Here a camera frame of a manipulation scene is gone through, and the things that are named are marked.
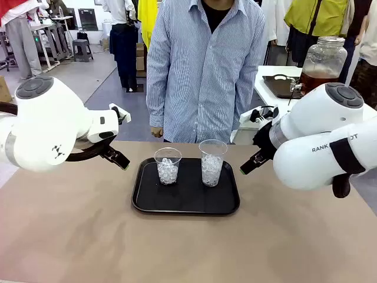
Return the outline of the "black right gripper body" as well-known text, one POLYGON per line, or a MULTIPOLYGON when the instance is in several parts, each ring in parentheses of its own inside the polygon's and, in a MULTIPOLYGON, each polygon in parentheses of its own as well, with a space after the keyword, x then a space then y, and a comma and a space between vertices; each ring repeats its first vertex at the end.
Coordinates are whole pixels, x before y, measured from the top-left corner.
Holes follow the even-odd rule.
POLYGON ((271 128, 272 122, 270 121, 259 129, 253 138, 253 144, 258 146, 264 155, 274 155, 277 150, 270 139, 269 133, 271 128))

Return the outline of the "tall clear iced cup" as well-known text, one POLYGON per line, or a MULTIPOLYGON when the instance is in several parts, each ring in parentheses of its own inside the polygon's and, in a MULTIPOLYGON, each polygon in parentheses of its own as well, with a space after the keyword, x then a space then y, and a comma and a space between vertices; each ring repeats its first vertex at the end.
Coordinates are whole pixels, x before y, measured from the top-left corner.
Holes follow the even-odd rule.
POLYGON ((219 182, 228 146, 222 141, 209 139, 199 144, 199 150, 201 151, 202 182, 208 187, 215 187, 219 182))

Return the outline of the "short clear iced cup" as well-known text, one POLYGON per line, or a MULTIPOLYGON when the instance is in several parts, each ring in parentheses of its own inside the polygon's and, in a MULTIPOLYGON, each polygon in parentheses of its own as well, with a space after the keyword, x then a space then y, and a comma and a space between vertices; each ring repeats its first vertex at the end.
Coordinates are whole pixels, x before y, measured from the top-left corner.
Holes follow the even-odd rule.
POLYGON ((158 176, 164 185, 172 185, 177 181, 182 154, 173 147, 164 147, 154 154, 158 176))

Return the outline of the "person's right forearm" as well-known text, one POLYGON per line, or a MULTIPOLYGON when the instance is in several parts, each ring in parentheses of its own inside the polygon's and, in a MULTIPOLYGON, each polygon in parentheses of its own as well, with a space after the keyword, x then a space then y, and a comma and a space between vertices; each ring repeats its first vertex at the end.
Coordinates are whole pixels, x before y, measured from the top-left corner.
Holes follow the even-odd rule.
POLYGON ((150 126, 163 128, 166 96, 166 73, 148 68, 146 104, 150 115, 150 126))

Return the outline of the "person's left forearm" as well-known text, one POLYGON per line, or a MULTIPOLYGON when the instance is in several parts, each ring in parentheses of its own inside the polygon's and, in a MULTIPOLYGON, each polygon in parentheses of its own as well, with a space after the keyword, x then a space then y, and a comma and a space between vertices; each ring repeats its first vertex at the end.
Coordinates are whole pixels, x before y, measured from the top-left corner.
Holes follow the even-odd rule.
POLYGON ((239 119, 242 113, 249 110, 253 97, 254 82, 258 71, 258 64, 246 64, 242 66, 239 78, 236 82, 236 96, 234 103, 234 117, 232 129, 239 127, 239 119))

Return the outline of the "glass drink dispenser jar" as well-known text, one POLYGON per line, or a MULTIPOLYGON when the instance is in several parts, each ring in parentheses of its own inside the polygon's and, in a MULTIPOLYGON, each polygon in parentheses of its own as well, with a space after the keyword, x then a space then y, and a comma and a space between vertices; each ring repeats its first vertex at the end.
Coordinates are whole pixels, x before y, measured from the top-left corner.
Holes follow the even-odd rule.
POLYGON ((342 37, 319 37, 305 58, 300 75, 302 95, 324 83, 338 82, 348 56, 342 37))

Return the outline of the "large black serving tray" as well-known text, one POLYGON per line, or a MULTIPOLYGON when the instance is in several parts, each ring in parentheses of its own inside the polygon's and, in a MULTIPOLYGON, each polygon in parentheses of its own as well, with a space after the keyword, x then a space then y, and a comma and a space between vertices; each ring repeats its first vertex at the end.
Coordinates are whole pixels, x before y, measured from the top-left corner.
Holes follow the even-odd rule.
POLYGON ((160 182, 157 163, 143 160, 138 168, 131 197, 133 206, 145 213, 175 213, 186 215, 231 215, 240 206, 240 196, 232 167, 224 162, 219 183, 208 187, 201 180, 201 160, 183 158, 177 182, 160 182))

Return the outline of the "person in striped shirt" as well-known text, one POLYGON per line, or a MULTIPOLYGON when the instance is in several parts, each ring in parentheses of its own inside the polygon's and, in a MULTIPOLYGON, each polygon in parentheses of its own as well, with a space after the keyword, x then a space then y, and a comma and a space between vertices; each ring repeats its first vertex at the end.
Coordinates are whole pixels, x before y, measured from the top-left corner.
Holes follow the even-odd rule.
POLYGON ((147 70, 167 76, 163 138, 230 142, 236 82, 260 64, 265 17, 254 0, 163 0, 147 70))

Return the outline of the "brown cardboard box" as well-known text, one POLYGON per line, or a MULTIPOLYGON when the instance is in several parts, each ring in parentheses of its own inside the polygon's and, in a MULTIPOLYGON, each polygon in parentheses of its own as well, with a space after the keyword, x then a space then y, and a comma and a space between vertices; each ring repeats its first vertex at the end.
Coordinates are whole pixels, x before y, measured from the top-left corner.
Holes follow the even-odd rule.
POLYGON ((145 43, 137 43, 136 45, 136 69, 137 71, 145 71, 147 62, 147 47, 145 43))
POLYGON ((10 103, 13 100, 4 76, 0 75, 0 102, 10 103))

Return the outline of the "mannequin with dark blue skirt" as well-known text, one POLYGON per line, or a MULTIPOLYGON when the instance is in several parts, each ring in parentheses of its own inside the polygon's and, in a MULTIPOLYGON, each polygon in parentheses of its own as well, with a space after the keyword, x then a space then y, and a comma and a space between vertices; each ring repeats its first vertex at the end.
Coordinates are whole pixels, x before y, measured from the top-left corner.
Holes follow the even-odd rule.
POLYGON ((109 49, 117 63, 121 86, 126 92, 137 91, 136 50, 137 12, 133 0, 101 0, 102 8, 112 17, 109 49))

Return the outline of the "grey plastic stool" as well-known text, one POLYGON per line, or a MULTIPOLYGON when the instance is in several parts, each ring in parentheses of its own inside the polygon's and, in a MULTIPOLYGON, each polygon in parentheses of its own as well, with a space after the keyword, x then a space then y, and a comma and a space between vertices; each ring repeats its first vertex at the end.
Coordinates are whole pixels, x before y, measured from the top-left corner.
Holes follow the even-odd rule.
POLYGON ((74 56, 74 61, 89 62, 90 58, 93 60, 93 54, 89 42, 87 40, 73 40, 72 51, 74 56))

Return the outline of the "yellow hanging cloth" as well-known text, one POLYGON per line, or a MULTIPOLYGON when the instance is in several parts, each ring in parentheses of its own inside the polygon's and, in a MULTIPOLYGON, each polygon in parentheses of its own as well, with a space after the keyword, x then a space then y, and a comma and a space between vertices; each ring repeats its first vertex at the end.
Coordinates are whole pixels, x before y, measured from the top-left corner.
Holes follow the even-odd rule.
POLYGON ((141 36, 147 51, 158 14, 159 0, 138 0, 138 20, 141 22, 141 36))

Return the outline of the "black framed board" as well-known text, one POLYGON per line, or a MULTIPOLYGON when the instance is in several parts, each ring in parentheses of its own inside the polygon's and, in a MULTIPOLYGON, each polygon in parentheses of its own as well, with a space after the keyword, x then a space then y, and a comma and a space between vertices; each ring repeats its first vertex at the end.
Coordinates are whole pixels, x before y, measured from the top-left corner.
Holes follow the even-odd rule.
POLYGON ((79 9, 78 13, 83 31, 98 31, 94 9, 79 9))

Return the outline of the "grey workbench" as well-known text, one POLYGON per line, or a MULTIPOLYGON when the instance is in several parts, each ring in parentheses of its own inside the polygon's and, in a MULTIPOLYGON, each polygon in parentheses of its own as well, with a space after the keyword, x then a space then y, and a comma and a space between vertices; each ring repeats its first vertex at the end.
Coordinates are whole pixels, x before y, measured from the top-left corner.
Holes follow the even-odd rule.
POLYGON ((37 48, 42 72, 47 73, 72 58, 72 45, 67 20, 72 16, 42 19, 42 24, 32 24, 31 32, 37 48))

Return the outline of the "small black handled tray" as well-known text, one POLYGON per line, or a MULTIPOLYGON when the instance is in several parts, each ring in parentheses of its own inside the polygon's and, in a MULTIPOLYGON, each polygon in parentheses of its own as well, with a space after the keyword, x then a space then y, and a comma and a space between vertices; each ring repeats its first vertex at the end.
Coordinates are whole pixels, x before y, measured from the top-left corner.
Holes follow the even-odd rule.
POLYGON ((276 98, 300 99, 303 95, 300 92, 299 77, 291 77, 283 74, 263 76, 263 82, 276 98))

